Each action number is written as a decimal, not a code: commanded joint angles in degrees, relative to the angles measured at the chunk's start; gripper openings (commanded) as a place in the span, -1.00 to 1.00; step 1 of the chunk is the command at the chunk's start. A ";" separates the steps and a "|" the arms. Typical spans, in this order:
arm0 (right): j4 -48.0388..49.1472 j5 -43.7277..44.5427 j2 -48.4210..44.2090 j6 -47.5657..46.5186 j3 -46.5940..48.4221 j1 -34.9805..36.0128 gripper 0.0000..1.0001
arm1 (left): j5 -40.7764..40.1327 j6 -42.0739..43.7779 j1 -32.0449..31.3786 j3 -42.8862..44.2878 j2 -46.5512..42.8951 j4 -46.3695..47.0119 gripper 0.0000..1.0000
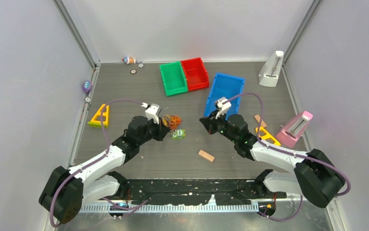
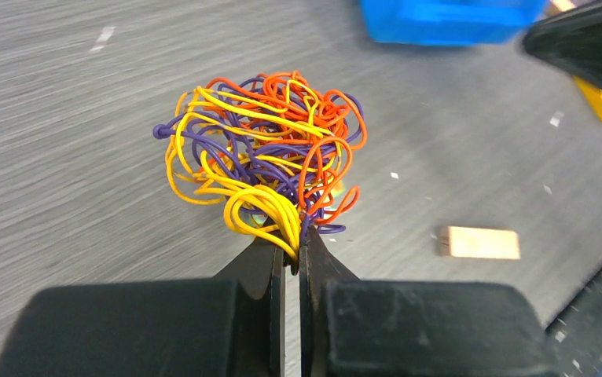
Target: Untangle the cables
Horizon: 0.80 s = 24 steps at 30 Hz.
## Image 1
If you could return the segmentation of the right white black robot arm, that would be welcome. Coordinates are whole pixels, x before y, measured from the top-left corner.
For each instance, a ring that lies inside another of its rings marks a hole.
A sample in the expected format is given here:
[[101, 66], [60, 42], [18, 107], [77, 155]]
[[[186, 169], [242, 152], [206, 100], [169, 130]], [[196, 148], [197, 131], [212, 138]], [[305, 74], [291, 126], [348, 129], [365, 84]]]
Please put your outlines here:
[[343, 174], [321, 150], [304, 152], [274, 146], [251, 133], [242, 115], [217, 114], [218, 111], [214, 111], [200, 118], [209, 134], [219, 133], [226, 137], [243, 158], [284, 170], [283, 173], [269, 170], [258, 177], [261, 181], [255, 184], [255, 191], [260, 197], [268, 197], [273, 192], [293, 193], [325, 208], [346, 184]]

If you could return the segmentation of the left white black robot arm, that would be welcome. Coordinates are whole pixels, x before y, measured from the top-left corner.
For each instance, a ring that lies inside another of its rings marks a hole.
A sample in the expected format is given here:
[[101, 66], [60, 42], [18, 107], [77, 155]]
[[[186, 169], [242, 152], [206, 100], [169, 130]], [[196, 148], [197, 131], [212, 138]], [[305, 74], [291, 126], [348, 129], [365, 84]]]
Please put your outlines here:
[[133, 117], [123, 135], [102, 153], [68, 169], [55, 168], [39, 197], [39, 204], [65, 224], [89, 203], [107, 196], [123, 199], [128, 193], [128, 181], [113, 169], [135, 157], [144, 143], [162, 141], [169, 132], [170, 128], [163, 122], [154, 123], [144, 116]]

